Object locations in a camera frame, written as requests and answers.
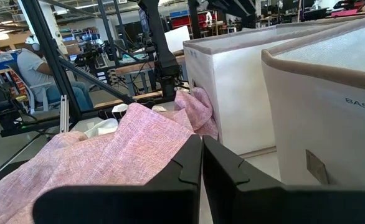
gray shirt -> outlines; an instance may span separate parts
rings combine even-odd
[[[45,61],[38,55],[30,50],[22,49],[22,52],[18,55],[17,64],[27,85],[35,86],[48,82],[55,84],[55,80],[52,76],[36,71],[42,63],[45,63]],[[32,88],[31,90],[33,91],[35,100],[42,102],[43,94],[45,94],[43,87]]]

fabric storage basket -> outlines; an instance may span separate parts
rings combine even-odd
[[[327,184],[365,185],[365,19],[263,50],[262,61],[282,182],[320,184],[309,150]]]
[[[261,50],[347,21],[282,24],[184,42],[190,86],[209,95],[221,143],[236,154],[275,146]]]

office chair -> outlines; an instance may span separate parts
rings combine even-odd
[[[23,85],[26,87],[27,99],[29,100],[29,106],[30,106],[28,113],[34,114],[37,113],[38,111],[47,112],[51,108],[55,108],[56,106],[60,105],[60,101],[49,103],[46,94],[43,94],[42,103],[39,103],[33,94],[32,90],[35,88],[43,88],[43,92],[45,93],[45,88],[51,85],[52,84],[51,82],[41,83],[39,85],[29,85],[21,75],[17,62],[8,63],[6,66],[14,71],[16,76],[23,82]]]

pink fabric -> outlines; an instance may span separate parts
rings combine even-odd
[[[0,223],[33,223],[34,201],[63,185],[143,185],[160,172],[194,131],[217,137],[203,90],[178,92],[179,111],[157,113],[133,103],[119,128],[87,139],[56,135],[29,162],[0,181]]]

man sitting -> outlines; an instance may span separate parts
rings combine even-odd
[[[34,35],[29,36],[25,41],[22,52],[18,55],[17,64],[22,77],[29,85],[39,85],[41,83],[51,82],[45,92],[42,88],[32,89],[33,94],[38,102],[42,102],[43,94],[47,95],[50,103],[60,101],[60,93],[53,74],[47,62],[42,59],[44,51],[40,49],[39,42]],[[82,82],[70,82],[77,103],[82,111],[93,108],[88,89]]]

